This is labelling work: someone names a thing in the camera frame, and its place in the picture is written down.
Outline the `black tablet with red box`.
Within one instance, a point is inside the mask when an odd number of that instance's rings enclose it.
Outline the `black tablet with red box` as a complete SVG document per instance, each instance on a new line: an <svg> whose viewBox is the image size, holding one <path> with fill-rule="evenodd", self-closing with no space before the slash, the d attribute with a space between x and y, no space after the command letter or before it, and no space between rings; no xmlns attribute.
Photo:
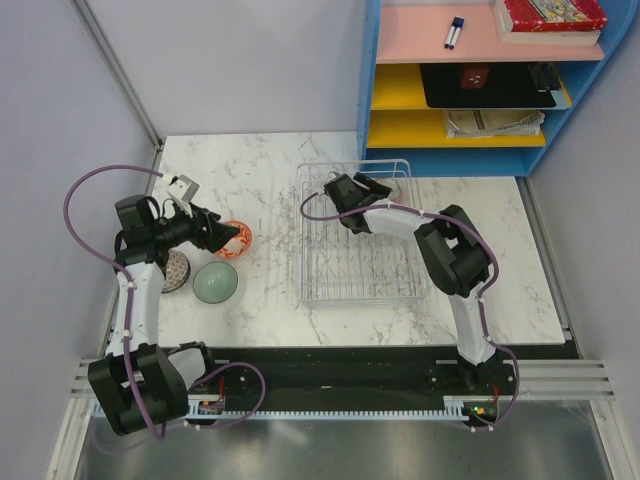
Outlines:
<svg viewBox="0 0 640 480"><path fill-rule="evenodd" d="M536 63L421 64L420 74L429 108L551 109L550 90L539 90L532 74Z"/></svg>

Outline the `spiral bound notebook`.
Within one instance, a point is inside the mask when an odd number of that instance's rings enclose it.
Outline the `spiral bound notebook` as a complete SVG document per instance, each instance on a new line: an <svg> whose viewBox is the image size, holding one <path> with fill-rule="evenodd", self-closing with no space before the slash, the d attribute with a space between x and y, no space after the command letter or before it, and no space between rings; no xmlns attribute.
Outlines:
<svg viewBox="0 0 640 480"><path fill-rule="evenodd" d="M447 138L534 137L541 132L540 110L444 110Z"/></svg>

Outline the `black capped marker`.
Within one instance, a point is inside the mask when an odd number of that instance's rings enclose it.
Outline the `black capped marker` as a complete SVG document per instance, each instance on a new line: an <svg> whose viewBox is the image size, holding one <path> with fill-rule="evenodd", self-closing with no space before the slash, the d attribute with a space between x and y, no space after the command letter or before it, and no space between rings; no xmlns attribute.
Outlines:
<svg viewBox="0 0 640 480"><path fill-rule="evenodd" d="M450 28L449 28L449 31L448 31L448 34L447 34L447 37L445 39L445 43L444 43L444 48L445 49L451 49L453 37L454 37L454 35L456 33L456 30L459 27L460 22L462 22L462 21L463 21L463 19L461 19L460 17L454 17L453 18L453 20L451 22L451 25L450 25Z"/></svg>

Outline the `orange and white bowl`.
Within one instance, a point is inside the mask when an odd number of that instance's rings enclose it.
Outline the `orange and white bowl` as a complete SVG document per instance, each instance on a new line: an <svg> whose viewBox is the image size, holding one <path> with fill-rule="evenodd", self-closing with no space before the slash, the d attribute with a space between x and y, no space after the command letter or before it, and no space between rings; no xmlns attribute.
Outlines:
<svg viewBox="0 0 640 480"><path fill-rule="evenodd" d="M215 255L222 259L238 259L251 247L252 231L246 223L241 221L228 220L227 224L238 228L239 233L227 242L222 249L218 250Z"/></svg>

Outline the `brown checkered blue-rimmed bowl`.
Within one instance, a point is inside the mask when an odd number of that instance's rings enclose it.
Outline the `brown checkered blue-rimmed bowl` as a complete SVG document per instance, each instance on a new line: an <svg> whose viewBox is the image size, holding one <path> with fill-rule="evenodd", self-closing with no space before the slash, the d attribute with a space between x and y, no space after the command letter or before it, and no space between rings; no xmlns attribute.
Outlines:
<svg viewBox="0 0 640 480"><path fill-rule="evenodd" d="M181 251L170 250L161 293L168 294L179 290L186 284L190 274L191 264L188 257Z"/></svg>

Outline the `blue shelf unit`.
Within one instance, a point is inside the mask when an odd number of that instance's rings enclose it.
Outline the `blue shelf unit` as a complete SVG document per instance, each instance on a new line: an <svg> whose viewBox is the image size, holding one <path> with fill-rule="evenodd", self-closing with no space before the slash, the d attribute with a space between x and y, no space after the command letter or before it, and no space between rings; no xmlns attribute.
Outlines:
<svg viewBox="0 0 640 480"><path fill-rule="evenodd" d="M365 5L357 113L364 160L418 176L531 174L625 37L635 1L605 1L591 46L509 44L491 2Z"/></svg>

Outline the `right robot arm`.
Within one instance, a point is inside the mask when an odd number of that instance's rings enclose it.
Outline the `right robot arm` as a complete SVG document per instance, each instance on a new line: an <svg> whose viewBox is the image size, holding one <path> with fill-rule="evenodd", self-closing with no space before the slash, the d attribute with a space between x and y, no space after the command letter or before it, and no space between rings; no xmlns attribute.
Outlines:
<svg viewBox="0 0 640 480"><path fill-rule="evenodd" d="M459 384L469 393L483 392L499 370L484 305L484 293L499 269L466 212L451 205L432 214L399 204L390 199L389 187L361 173L337 175L323 190L338 212L336 218L352 233L416 243L431 282L450 303L462 363Z"/></svg>

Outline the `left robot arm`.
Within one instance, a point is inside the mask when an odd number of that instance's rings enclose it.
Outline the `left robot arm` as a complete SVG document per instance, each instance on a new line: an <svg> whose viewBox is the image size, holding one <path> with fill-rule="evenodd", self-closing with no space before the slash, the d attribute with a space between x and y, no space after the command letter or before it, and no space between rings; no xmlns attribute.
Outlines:
<svg viewBox="0 0 640 480"><path fill-rule="evenodd" d="M90 386L112 430L128 435L145 428L157 433L188 411L188 390L208 393L219 382L201 342L170 353L158 344L159 303L171 250L184 243L215 253L239 228L194 204L157 215L150 196L134 195L115 205L121 229L115 263L119 300L112 337L101 360L88 369Z"/></svg>

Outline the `pink patterned small bowl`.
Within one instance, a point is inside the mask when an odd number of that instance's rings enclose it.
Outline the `pink patterned small bowl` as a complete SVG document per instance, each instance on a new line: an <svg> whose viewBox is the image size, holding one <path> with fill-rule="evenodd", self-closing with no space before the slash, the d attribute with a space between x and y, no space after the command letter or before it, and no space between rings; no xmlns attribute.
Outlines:
<svg viewBox="0 0 640 480"><path fill-rule="evenodd" d="M393 179L386 179L385 186L390 189L388 198L396 203L400 203L402 200L402 189L399 184Z"/></svg>

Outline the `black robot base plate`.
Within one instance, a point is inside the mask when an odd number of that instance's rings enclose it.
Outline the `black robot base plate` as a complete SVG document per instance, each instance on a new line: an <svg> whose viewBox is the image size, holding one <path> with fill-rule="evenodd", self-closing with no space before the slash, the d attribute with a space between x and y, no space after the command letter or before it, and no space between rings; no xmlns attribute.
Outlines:
<svg viewBox="0 0 640 480"><path fill-rule="evenodd" d="M517 375L497 353L486 383L467 383L453 347L210 347L212 379L189 393L221 394L225 406L274 409L433 408L447 396L492 401L511 396Z"/></svg>

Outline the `pale green ribbed bowl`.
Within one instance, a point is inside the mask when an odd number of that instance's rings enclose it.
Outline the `pale green ribbed bowl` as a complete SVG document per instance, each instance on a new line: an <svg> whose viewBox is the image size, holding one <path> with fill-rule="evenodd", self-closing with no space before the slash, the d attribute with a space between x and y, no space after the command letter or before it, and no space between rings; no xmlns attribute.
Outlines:
<svg viewBox="0 0 640 480"><path fill-rule="evenodd" d="M238 274L230 264L211 262L196 273L193 292L201 302L219 304L233 296L238 282Z"/></svg>

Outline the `aluminium corner frame post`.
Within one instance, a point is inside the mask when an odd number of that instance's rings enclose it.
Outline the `aluminium corner frame post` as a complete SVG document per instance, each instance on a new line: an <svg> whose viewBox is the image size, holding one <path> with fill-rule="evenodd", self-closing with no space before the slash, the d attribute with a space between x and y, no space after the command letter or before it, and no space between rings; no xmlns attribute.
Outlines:
<svg viewBox="0 0 640 480"><path fill-rule="evenodd" d="M163 137L151 120L90 2L87 0L71 0L70 4L89 34L146 137L154 149L159 152L164 146Z"/></svg>

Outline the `red patterned book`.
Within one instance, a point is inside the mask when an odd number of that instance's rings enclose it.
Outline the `red patterned book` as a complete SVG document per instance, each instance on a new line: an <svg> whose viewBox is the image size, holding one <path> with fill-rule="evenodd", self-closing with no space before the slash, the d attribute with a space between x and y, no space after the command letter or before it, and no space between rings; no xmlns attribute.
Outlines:
<svg viewBox="0 0 640 480"><path fill-rule="evenodd" d="M495 1L493 13L503 43L594 46L608 18L598 1Z"/></svg>

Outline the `blue capped marker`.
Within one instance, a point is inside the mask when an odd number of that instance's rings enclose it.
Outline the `blue capped marker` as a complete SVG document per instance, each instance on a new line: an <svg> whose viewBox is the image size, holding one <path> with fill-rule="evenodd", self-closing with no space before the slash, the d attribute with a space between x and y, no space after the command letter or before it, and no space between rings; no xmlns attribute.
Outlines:
<svg viewBox="0 0 640 480"><path fill-rule="evenodd" d="M458 29L456 30L456 33L455 33L455 35L454 35L454 37L453 37L453 41L452 41L452 45L451 45L451 49L449 49L449 50L453 50L453 49L455 48L456 42L457 42L457 40L458 40L458 38L459 38L459 35L460 35L460 33L461 33L461 30L462 30L462 28L463 28L463 26L464 26L465 19L464 19L463 17L460 17L460 18L461 18L461 19L463 19L463 21L462 21L462 22L460 22L459 27L458 27Z"/></svg>

